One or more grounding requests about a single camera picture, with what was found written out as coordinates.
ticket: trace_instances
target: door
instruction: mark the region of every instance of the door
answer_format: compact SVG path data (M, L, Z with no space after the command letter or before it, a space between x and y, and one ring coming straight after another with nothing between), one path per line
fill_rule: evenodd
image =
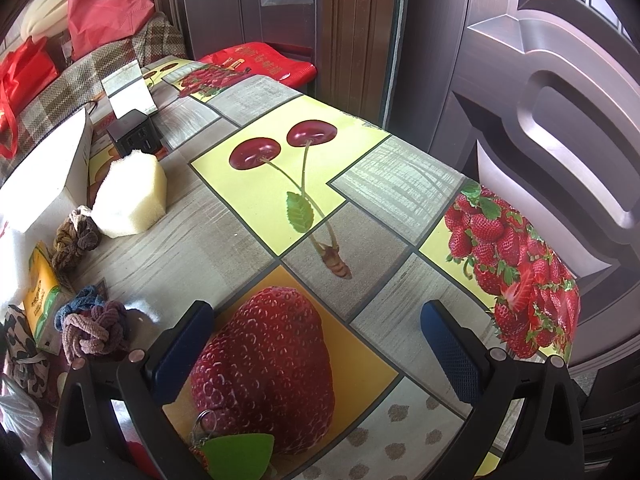
M402 0L155 0L194 59L262 41L309 61L306 93L382 125L399 45Z
M468 0L464 16L444 108L425 126L434 133L421 147L477 172L575 273L582 313L574 372L597 356L601 366L633 352L638 52L605 0Z

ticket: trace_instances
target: key ring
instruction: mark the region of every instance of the key ring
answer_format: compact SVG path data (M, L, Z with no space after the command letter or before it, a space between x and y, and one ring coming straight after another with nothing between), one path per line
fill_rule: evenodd
M213 414L214 418L216 418L215 410L204 410L203 412L200 412L200 414L196 417L196 422L194 423L193 428L191 429L191 433L190 433L191 447L199 447L202 444L204 444L204 442L209 440L210 438L214 438L216 436L220 436L220 434L217 433L216 431L206 431L202 427L202 419L205 418L209 414ZM218 425L218 420L216 418L216 423L213 425L213 427L215 428L217 425ZM201 437L200 439L198 439L196 441L196 429L198 427L200 427L200 430L206 436L203 436L203 437Z

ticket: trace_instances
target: keychain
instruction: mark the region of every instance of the keychain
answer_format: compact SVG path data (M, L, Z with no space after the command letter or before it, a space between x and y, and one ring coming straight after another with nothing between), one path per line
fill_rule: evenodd
M191 428L191 433L189 435L189 440L190 440L189 451L193 453L193 455L198 459L198 462L202 464L203 468L206 471L209 470L209 461L207 460L206 455L202 452L201 448L202 446L204 446L207 440L214 438L216 436L219 436L219 434L217 434L215 431L207 432L202 427L202 419L205 418L207 415L209 415L209 413L213 414L213 416L216 416L216 412L214 412L214 410L204 410L203 412L201 412L196 417L196 422L194 423L193 428ZM204 433L204 435L201 436L200 438L196 438L196 430L198 428L200 429L201 433Z
M214 480L260 480L268 469L274 478L276 471L270 463L273 435L220 435L202 427L202 419L207 415L216 418L213 427L217 426L215 410L201 412L189 436L189 450Z

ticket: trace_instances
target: red bag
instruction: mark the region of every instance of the red bag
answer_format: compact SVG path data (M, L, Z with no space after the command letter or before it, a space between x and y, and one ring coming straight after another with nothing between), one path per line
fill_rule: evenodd
M68 0L74 61L99 46L133 36L154 13L152 0Z
M0 132L9 124L11 139L9 148L0 141L0 155L4 158L14 158L18 151L16 115L58 77L58 69L45 50L46 43L47 38L33 43L28 37L0 64Z
M306 61L284 57L266 43L254 41L229 48L199 59L236 72L267 75L283 85L299 88L316 77L316 67Z

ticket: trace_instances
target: black charger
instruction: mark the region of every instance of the black charger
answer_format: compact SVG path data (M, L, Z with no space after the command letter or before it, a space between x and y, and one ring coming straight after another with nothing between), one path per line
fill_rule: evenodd
M109 124L107 133L122 157L133 150L155 155L162 148L151 118L136 108Z

